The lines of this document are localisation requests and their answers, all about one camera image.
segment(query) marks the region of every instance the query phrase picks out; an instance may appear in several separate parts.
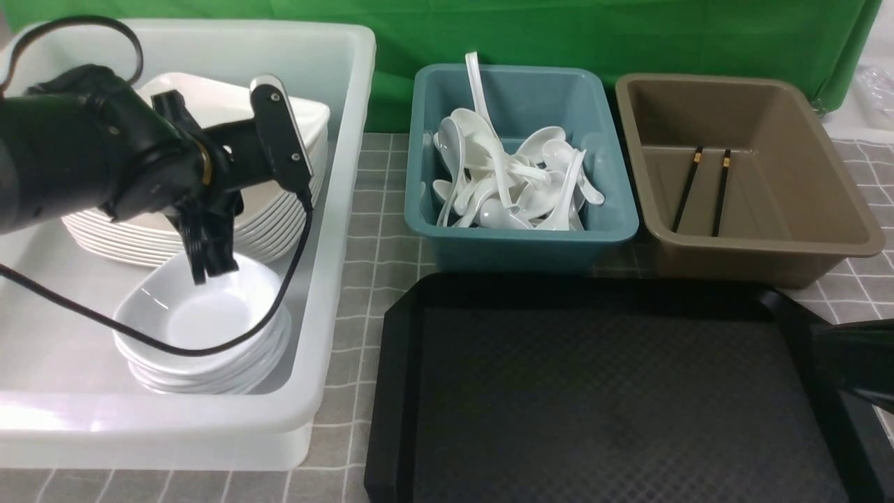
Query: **stack of white plates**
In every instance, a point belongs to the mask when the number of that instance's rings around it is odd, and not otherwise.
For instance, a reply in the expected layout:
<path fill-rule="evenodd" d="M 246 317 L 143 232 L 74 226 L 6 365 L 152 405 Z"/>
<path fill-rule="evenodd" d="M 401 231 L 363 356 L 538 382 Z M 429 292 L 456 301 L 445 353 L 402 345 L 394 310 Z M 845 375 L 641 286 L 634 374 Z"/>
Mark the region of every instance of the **stack of white plates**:
<path fill-rule="evenodd" d="M 223 344 L 254 327 L 273 304 L 281 281 L 260 262 L 236 255 L 239 271 L 192 284 L 181 253 L 152 272 L 121 304 L 114 318 L 183 349 Z M 165 353 L 114 332 L 134 379 L 156 393 L 239 395 L 266 379 L 285 353 L 291 316 L 284 308 L 248 341 L 200 357 Z"/>
<path fill-rule="evenodd" d="M 149 103 L 153 95 L 172 89 L 183 95 L 190 113 L 203 128 L 249 119 L 253 114 L 248 89 L 185 73 L 161 75 L 137 92 Z M 291 107 L 314 169 L 310 191 L 316 203 L 326 172 L 329 107 L 300 98 L 291 98 Z M 306 216 L 294 194 L 268 182 L 243 190 L 242 199 L 245 210 L 236 217 L 234 227 L 237 252 L 269 262 L 298 242 Z M 112 224 L 102 212 L 89 209 L 62 221 L 81 248 L 112 260 L 158 267 L 183 250 L 180 236 L 159 214 Z"/>

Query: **green backdrop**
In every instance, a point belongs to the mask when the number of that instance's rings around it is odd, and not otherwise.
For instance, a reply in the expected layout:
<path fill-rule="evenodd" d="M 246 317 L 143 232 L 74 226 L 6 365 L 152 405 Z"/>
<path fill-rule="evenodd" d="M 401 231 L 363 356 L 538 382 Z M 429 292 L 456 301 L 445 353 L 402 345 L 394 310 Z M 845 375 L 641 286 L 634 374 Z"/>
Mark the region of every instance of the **green backdrop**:
<path fill-rule="evenodd" d="M 335 21 L 375 31 L 367 128 L 409 127 L 413 76 L 426 64 L 586 68 L 769 77 L 814 107 L 840 106 L 881 0 L 7 0 L 13 29 L 74 13 L 112 17 Z"/>

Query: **black serving tray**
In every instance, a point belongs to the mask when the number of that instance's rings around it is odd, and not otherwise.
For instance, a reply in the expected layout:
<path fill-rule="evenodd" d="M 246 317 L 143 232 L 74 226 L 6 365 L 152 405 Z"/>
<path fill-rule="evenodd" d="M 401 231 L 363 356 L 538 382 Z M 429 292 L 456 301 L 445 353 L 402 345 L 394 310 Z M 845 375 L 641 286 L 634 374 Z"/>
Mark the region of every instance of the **black serving tray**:
<path fill-rule="evenodd" d="M 385 315 L 372 503 L 894 501 L 875 411 L 765 286 L 434 275 Z"/>

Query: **table surface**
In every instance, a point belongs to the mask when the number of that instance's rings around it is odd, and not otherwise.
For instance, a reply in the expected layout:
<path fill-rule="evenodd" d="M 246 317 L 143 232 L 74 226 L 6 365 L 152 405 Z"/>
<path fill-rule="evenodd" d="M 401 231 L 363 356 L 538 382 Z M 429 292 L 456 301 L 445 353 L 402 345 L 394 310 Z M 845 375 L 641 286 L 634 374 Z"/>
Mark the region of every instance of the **table surface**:
<path fill-rule="evenodd" d="M 403 219 L 407 145 L 407 135 L 364 137 L 332 359 L 302 466 L 290 472 L 237 473 L 0 470 L 0 499 L 4 503 L 366 502 L 362 480 L 383 315 L 421 277 L 436 271 L 425 241 Z M 834 323 L 894 318 L 894 149 L 853 141 L 836 141 L 835 146 L 888 244 L 877 257 L 846 260 L 815 284 L 789 294 Z M 604 257 L 595 274 L 650 276 L 647 239 L 641 235 Z M 894 427 L 894 417 L 886 420 Z"/>

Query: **chopsticks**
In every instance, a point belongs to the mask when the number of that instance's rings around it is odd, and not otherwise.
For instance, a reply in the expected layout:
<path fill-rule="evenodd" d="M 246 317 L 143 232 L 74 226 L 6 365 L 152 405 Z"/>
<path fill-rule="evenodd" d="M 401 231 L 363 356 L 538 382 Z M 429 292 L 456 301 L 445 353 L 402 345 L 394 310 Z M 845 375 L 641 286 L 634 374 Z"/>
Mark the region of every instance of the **chopsticks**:
<path fill-rule="evenodd" d="M 696 179 L 696 172 L 698 171 L 698 166 L 702 162 L 702 152 L 704 147 L 697 147 L 696 154 L 692 158 L 692 164 L 689 165 L 689 173 L 686 177 L 686 185 L 683 187 L 683 195 L 679 198 L 679 205 L 677 206 L 677 214 L 673 219 L 673 226 L 670 228 L 671 231 L 677 232 L 679 230 L 679 223 L 683 219 L 683 211 L 686 210 L 686 202 L 689 200 L 689 192 L 692 191 L 692 183 Z M 714 222 L 711 231 L 711 237 L 717 237 L 720 234 L 721 230 L 721 220 L 723 218 L 723 202 L 726 199 L 726 186 L 727 179 L 730 175 L 730 166 L 732 158 L 732 151 L 730 149 L 726 149 L 723 152 L 723 166 L 721 168 L 721 182 L 720 186 L 717 190 L 717 202 L 714 204 Z"/>
<path fill-rule="evenodd" d="M 683 187 L 683 195 L 679 198 L 677 205 L 677 216 L 673 219 L 673 227 L 670 229 L 677 232 L 679 229 L 679 221 L 683 219 L 683 210 L 686 209 L 686 201 L 689 200 L 689 191 L 692 190 L 692 182 L 696 179 L 696 171 L 698 171 L 698 163 L 702 162 L 702 147 L 696 149 L 696 155 L 692 158 L 692 164 L 689 165 L 689 175 L 686 177 L 686 186 Z"/>
<path fill-rule="evenodd" d="M 726 181 L 730 174 L 730 149 L 723 152 L 723 168 L 721 169 L 721 186 L 717 190 L 717 204 L 714 205 L 714 228 L 711 237 L 717 237 L 721 231 L 721 218 L 723 216 L 723 200 L 726 198 Z"/>

